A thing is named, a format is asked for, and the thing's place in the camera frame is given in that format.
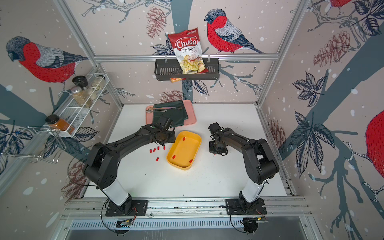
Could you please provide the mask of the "yellow plastic storage box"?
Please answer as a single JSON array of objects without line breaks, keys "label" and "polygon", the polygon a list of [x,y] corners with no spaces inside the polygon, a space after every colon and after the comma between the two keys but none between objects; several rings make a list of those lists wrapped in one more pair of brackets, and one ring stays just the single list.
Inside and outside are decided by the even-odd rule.
[{"label": "yellow plastic storage box", "polygon": [[190,169],[201,143],[202,138],[200,135],[189,131],[180,132],[168,152],[167,162],[180,170],[186,171]]}]

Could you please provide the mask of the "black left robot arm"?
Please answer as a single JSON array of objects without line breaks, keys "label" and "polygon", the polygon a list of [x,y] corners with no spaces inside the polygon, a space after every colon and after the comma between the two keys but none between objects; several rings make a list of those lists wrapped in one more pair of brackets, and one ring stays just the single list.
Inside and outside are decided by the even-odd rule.
[{"label": "black left robot arm", "polygon": [[83,174],[99,188],[116,207],[118,213],[128,215],[132,212],[132,196],[123,188],[118,180],[118,169],[121,160],[133,151],[156,143],[164,146],[174,143],[175,131],[169,130],[172,120],[160,117],[158,122],[140,127],[140,129],[115,142],[92,147],[83,167]]}]

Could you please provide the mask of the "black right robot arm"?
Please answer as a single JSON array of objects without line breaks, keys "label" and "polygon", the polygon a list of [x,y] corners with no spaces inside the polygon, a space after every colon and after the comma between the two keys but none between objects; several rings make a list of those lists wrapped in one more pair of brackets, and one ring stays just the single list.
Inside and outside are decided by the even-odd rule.
[{"label": "black right robot arm", "polygon": [[238,199],[227,199],[226,208],[229,215],[267,213],[264,200],[260,195],[280,166],[268,142],[265,139],[254,140],[235,133],[230,128],[222,128],[218,123],[209,126],[211,141],[209,152],[214,155],[226,156],[227,147],[231,147],[243,156],[248,180],[240,191]]}]

